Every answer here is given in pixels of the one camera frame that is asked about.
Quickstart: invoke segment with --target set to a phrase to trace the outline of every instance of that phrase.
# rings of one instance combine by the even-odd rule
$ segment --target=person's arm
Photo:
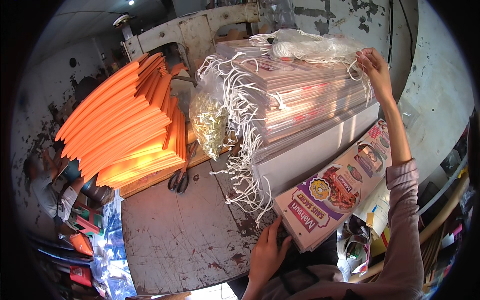
[[[44,161],[46,160],[48,162],[48,164],[50,165],[50,175],[52,177],[52,180],[55,179],[55,177],[57,176],[57,173],[58,173],[58,168],[57,168],[57,165],[55,165],[55,163],[51,159],[50,154],[48,154],[48,148],[43,150],[42,159]]]
[[[403,128],[402,117],[392,95],[392,85],[388,64],[375,48],[366,48],[357,52],[359,64],[370,78],[375,97],[382,106],[387,123],[392,151],[392,166],[400,166],[412,159],[407,134]]]
[[[283,240],[279,251],[276,245],[276,235],[281,223],[282,216],[279,216],[272,225],[262,231],[257,244],[252,249],[250,272],[248,273],[249,281],[242,300],[259,299],[263,287],[285,259],[292,237]]]
[[[385,113],[392,153],[392,166],[386,169],[387,187],[390,190],[390,241],[384,269],[376,282],[402,286],[412,293],[420,293],[423,263],[417,215],[419,171],[415,159],[412,159],[400,112],[392,96],[387,63],[374,48],[363,49],[357,55]]]

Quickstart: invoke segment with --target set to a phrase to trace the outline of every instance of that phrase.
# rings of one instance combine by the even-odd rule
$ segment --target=scratched table surface
[[[165,180],[122,201],[123,239],[138,295],[171,294],[216,285],[246,274],[252,248],[275,214],[257,214],[236,204],[226,174],[227,154],[189,169],[184,194],[167,189]]]

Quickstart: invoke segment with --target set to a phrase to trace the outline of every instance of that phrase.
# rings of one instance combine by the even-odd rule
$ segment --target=pink long sleeve
[[[314,265],[308,269],[320,281],[313,285],[311,277],[296,270],[285,275],[289,284],[298,291],[289,295],[280,279],[270,280],[263,289],[263,300],[308,300],[331,297],[350,299],[421,299],[423,263],[420,253],[417,215],[417,190],[419,171],[415,159],[389,167],[386,170],[387,188],[390,192],[390,242],[384,269],[373,283],[353,284],[341,282],[340,270],[332,265]]]

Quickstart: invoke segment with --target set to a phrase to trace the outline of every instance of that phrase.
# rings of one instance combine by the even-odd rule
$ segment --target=woman's left hand
[[[292,237],[284,239],[279,251],[276,245],[276,235],[281,222],[282,216],[279,216],[272,225],[266,227],[253,248],[248,274],[249,285],[252,283],[258,288],[262,288],[285,259]]]

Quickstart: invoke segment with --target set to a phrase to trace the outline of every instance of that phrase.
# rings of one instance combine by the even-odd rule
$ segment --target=woman's right hand
[[[380,105],[395,103],[392,96],[392,85],[390,84],[390,73],[388,64],[375,48],[365,48],[357,51],[357,62],[360,68],[370,78],[370,83],[375,91],[375,97]]]

